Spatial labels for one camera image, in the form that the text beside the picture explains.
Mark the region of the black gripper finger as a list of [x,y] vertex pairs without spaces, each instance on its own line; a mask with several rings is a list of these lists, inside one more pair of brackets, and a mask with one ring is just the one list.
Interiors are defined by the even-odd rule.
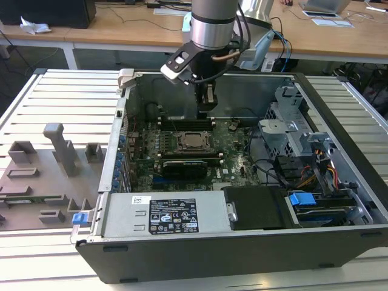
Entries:
[[196,102],[198,105],[198,119],[204,119],[207,113],[218,105],[218,98],[215,94],[214,84],[196,85]]

